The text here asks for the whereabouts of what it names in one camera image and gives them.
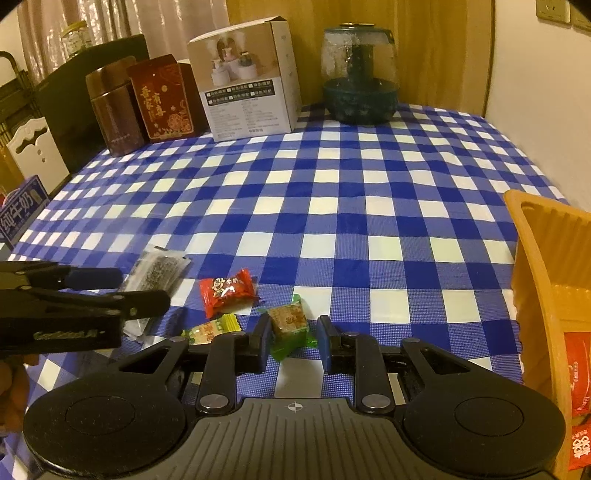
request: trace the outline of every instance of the orange plastic tray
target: orange plastic tray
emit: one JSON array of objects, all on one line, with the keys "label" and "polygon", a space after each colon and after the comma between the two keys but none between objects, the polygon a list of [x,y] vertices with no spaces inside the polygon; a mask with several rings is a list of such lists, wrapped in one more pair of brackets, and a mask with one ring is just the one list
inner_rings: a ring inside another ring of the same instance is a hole
[{"label": "orange plastic tray", "polygon": [[511,287],[517,308],[525,385],[551,399],[566,421],[566,438],[556,457],[558,480],[568,472],[570,375],[565,332],[591,331],[591,214],[517,190],[505,203],[519,240]]}]

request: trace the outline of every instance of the metal screw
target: metal screw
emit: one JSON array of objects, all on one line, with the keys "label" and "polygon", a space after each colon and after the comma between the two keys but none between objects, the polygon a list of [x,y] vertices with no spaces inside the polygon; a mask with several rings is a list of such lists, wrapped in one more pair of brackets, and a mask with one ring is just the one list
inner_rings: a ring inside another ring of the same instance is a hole
[{"label": "metal screw", "polygon": [[225,395],[220,395],[217,393],[211,395],[205,395],[200,400],[201,406],[205,408],[207,411],[212,410],[219,410],[220,408],[224,408],[226,405],[230,403],[228,398]]},{"label": "metal screw", "polygon": [[364,396],[361,400],[361,403],[372,410],[380,410],[382,408],[389,407],[391,401],[386,395],[375,393]]}]

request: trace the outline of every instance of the wooden cabinet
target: wooden cabinet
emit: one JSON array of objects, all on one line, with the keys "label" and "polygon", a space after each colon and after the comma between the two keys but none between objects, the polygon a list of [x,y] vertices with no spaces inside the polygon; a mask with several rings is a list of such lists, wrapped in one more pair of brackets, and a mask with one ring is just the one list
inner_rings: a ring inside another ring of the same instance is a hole
[{"label": "wooden cabinet", "polygon": [[394,32],[400,99],[482,115],[488,97],[494,0],[226,0],[230,23],[281,15],[290,25],[302,101],[322,100],[323,31],[343,22]]}]

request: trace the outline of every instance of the white wall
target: white wall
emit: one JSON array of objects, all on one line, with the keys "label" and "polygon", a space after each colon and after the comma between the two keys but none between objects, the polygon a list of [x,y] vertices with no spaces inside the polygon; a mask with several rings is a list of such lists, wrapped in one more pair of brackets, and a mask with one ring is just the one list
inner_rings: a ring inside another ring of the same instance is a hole
[{"label": "white wall", "polygon": [[[21,70],[26,70],[25,57],[22,53],[21,33],[18,29],[17,11],[10,12],[0,22],[0,50],[5,50],[14,56]],[[14,78],[12,67],[8,60],[0,58],[0,85]]]},{"label": "white wall", "polygon": [[591,211],[591,36],[496,0],[487,119],[574,205]]}]

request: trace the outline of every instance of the human hand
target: human hand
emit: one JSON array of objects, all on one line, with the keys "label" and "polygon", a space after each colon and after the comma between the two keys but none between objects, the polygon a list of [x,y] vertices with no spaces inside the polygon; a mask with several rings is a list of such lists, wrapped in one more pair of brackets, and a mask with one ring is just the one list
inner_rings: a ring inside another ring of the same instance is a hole
[{"label": "human hand", "polygon": [[13,355],[0,361],[0,429],[20,432],[29,398],[24,364],[37,365],[39,355]]}]

